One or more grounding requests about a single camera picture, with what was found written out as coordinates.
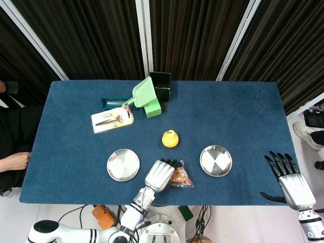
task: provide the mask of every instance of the blue tablecloth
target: blue tablecloth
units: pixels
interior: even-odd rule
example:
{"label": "blue tablecloth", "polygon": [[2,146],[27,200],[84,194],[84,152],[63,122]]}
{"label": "blue tablecloth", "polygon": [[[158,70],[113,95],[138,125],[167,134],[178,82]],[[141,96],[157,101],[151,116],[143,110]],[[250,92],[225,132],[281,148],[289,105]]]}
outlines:
{"label": "blue tablecloth", "polygon": [[[128,127],[94,134],[90,116],[102,112],[101,97],[131,96],[133,80],[53,82],[33,146],[20,201],[45,204],[129,204],[156,159],[185,160],[194,188],[167,188],[154,205],[276,205],[260,191],[282,195],[263,155],[269,150],[296,158],[275,83],[172,81],[167,112],[146,118],[134,111]],[[177,147],[163,146],[169,129]],[[228,175],[214,178],[200,167],[201,151],[225,147],[233,159]],[[133,150],[140,170],[117,182],[106,164],[116,150]]]}

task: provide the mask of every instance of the metal plate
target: metal plate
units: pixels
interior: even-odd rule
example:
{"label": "metal plate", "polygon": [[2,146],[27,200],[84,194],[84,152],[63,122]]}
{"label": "metal plate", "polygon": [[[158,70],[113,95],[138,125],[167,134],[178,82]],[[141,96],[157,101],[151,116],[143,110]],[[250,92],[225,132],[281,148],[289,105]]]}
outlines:
{"label": "metal plate", "polygon": [[232,157],[225,148],[211,145],[201,152],[200,165],[208,175],[222,177],[231,170]]}
{"label": "metal plate", "polygon": [[120,149],[112,153],[107,161],[107,171],[116,181],[128,181],[136,176],[140,169],[140,160],[129,149]]}

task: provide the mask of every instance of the floor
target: floor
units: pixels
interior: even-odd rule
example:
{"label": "floor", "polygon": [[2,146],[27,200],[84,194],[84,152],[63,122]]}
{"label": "floor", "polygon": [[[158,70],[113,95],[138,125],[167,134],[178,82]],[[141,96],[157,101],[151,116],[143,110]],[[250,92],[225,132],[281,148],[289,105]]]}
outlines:
{"label": "floor", "polygon": [[[293,122],[303,121],[301,116],[289,121],[296,155],[301,171],[307,178],[317,199],[316,208],[324,208],[324,171],[314,168],[314,162],[324,160],[324,151],[314,151],[293,132]],[[31,226],[39,220],[58,220],[64,213],[78,205],[27,205],[19,202],[20,189],[8,197],[0,198],[1,242],[26,242]],[[92,216],[92,206],[85,207],[82,221],[84,228],[99,228]],[[195,217],[187,222],[186,238],[195,233],[195,219],[200,207],[192,209]],[[62,223],[79,228],[78,211],[67,215]],[[308,242],[297,213],[287,206],[282,207],[212,207],[212,218],[205,229],[205,236],[212,242]]]}

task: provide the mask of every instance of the person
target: person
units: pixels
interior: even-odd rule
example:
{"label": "person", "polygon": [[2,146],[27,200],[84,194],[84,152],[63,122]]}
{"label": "person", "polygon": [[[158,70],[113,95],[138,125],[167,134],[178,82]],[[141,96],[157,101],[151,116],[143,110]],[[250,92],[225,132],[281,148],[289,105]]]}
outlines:
{"label": "person", "polygon": [[297,121],[293,124],[296,135],[304,140],[312,149],[320,151],[324,148],[324,129],[310,128]]}
{"label": "person", "polygon": [[[0,80],[0,93],[5,91]],[[42,106],[0,106],[0,189],[22,186],[42,112]]]}

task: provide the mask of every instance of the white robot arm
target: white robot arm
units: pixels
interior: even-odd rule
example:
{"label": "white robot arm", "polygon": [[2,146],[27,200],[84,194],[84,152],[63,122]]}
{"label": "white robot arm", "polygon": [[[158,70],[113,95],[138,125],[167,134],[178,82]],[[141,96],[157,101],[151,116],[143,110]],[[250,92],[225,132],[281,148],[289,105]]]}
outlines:
{"label": "white robot arm", "polygon": [[174,170],[179,166],[176,161],[164,159],[154,163],[145,178],[146,187],[138,192],[122,216],[119,229],[75,229],[56,221],[42,220],[32,226],[26,243],[54,243],[56,239],[60,239],[62,243],[128,243],[136,226],[155,199],[154,194],[166,187]]}
{"label": "white robot arm", "polygon": [[269,162],[285,197],[273,197],[265,192],[260,194],[268,200],[287,203],[291,209],[298,211],[299,223],[309,242],[324,243],[324,220],[313,210],[316,199],[304,175],[299,172],[289,154],[283,156],[272,151],[270,154],[274,161],[268,156],[264,157]]}

